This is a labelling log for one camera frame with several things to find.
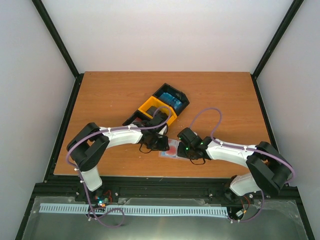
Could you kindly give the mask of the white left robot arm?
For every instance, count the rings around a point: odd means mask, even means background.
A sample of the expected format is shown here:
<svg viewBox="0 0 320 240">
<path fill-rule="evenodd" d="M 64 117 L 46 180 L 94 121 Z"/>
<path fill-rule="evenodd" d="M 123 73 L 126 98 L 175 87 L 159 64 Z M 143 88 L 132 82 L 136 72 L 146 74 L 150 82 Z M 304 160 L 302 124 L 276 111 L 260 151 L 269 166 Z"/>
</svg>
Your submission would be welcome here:
<svg viewBox="0 0 320 240">
<path fill-rule="evenodd" d="M 67 145 L 66 162 L 78 172 L 80 182 L 87 187 L 86 195 L 96 202 L 104 195 L 98 163 L 105 151 L 127 144 L 144 145 L 150 151 L 166 151 L 169 149 L 168 128 L 167 120 L 160 116 L 120 127 L 99 127 L 91 122 Z"/>
</svg>

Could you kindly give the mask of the red credit card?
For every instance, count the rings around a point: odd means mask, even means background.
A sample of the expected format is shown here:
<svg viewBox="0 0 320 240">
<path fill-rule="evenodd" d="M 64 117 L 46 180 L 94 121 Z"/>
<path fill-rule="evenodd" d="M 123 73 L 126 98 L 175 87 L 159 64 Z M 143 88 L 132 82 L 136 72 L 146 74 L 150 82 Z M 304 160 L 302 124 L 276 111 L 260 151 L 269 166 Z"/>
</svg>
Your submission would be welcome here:
<svg viewBox="0 0 320 240">
<path fill-rule="evenodd" d="M 175 139 L 168 140 L 169 150 L 162 151 L 160 153 L 161 157 L 175 158 L 177 156 L 177 149 L 179 145 L 179 141 Z"/>
</svg>

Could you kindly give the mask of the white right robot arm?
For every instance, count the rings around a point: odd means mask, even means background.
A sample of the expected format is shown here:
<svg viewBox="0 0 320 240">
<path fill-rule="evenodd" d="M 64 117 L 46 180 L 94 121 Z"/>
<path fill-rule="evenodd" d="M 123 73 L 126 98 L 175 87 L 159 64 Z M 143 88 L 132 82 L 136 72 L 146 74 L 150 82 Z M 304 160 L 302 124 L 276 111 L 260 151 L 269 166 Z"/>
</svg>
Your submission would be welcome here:
<svg viewBox="0 0 320 240">
<path fill-rule="evenodd" d="M 243 166 L 249 170 L 244 175 L 236 175 L 228 184 L 236 196 L 262 191 L 277 196 L 283 186 L 295 177 L 293 167 L 268 142 L 258 145 L 242 145 L 221 141 L 207 136 L 201 138 L 189 127 L 178 135 L 180 140 L 177 156 L 190 161 L 220 160 Z"/>
</svg>

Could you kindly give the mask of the pink card holder wallet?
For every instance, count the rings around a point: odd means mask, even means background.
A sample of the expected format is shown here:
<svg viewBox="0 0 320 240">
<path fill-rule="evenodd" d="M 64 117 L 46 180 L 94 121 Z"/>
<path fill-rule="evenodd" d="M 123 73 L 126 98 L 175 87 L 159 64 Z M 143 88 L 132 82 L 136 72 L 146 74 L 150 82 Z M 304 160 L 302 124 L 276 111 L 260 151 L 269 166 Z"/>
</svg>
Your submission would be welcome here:
<svg viewBox="0 0 320 240">
<path fill-rule="evenodd" d="M 168 145 L 169 150 L 167 151 L 160 151 L 159 157 L 160 158 L 170 158 L 170 159 L 181 159 L 181 160 L 187 160 L 187 158 L 178 156 L 178 146 L 180 141 L 176 139 L 169 139 Z"/>
</svg>

